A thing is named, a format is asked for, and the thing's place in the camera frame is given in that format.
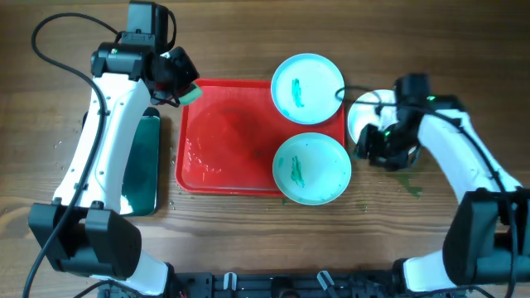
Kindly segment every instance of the black mount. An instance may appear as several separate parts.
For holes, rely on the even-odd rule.
[[[60,205],[60,199],[54,200],[54,204],[32,205],[28,224],[41,247],[66,208]],[[105,210],[99,201],[94,201],[90,208],[74,207],[68,220],[46,253],[54,270],[117,280],[125,280],[134,273],[140,260],[142,235],[132,223],[112,210]]]
[[[393,271],[365,271],[351,274],[212,275],[177,273],[172,277],[172,293],[161,297],[178,298],[413,298],[418,293],[398,291]],[[98,298],[133,298],[117,287],[102,286]],[[461,298],[463,291],[431,298]]]
[[[530,190],[507,193],[518,229],[517,280],[530,280]],[[511,233],[496,233],[498,222],[509,226],[505,198],[486,189],[467,192],[460,202],[443,245],[447,275],[456,285],[509,281]]]

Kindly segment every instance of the green residue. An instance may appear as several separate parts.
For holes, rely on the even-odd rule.
[[[408,175],[399,175],[396,177],[397,181],[403,185],[405,190],[408,191],[409,194],[413,195],[416,199],[420,199],[422,197],[422,187],[419,186],[411,186],[410,179]]]
[[[423,188],[420,187],[420,186],[412,186],[411,185],[411,182],[410,182],[410,179],[415,175],[416,173],[414,172],[400,172],[398,173],[397,175],[388,175],[388,176],[391,176],[392,178],[395,178],[399,184],[401,184],[405,190],[411,194],[412,196],[414,196],[416,199],[421,199],[422,198],[422,191],[423,191]]]
[[[301,177],[301,163],[298,161],[298,156],[292,158],[291,179],[296,182],[296,185],[300,182],[301,187],[306,187],[306,183]]]
[[[359,206],[360,211],[365,213],[368,211],[368,206],[366,205],[366,202],[360,200],[359,202],[357,202],[357,205]]]
[[[304,104],[301,102],[301,88],[300,88],[300,80],[294,79],[292,81],[292,100],[295,101],[295,105],[297,108],[303,108]]]

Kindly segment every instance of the metal bracket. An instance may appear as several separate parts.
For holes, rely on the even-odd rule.
[[[337,292],[335,291],[335,282],[333,281],[333,278],[331,278],[328,271],[323,270],[321,272],[318,272],[318,274],[316,275],[316,280],[320,283],[322,289],[326,293],[328,293],[329,297],[339,298]]]
[[[238,288],[238,275],[233,272],[225,273],[224,279],[223,279],[223,290],[236,291],[237,288]]]

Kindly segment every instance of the green sponge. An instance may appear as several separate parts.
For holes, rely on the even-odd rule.
[[[195,83],[191,83],[190,87],[186,90],[185,94],[179,97],[179,101],[182,105],[188,105],[193,103],[202,95],[202,90]]]

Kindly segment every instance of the red tray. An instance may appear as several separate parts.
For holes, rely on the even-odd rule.
[[[284,118],[271,98],[271,82],[198,79],[203,95],[182,109],[175,178],[192,193],[282,195],[272,160],[288,138],[320,132],[345,145],[345,111],[301,125]]]

